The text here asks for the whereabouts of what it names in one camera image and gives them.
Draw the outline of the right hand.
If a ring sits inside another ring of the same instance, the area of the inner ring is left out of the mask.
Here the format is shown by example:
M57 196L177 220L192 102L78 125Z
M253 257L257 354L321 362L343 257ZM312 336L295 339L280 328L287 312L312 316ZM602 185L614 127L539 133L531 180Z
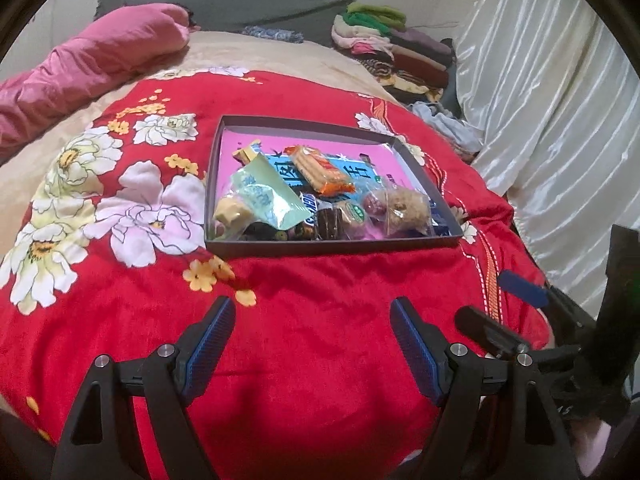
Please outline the right hand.
M617 454L617 442L612 439L613 428L600 418L586 418L570 422L572 449L579 472L586 478L602 468L602 463Z

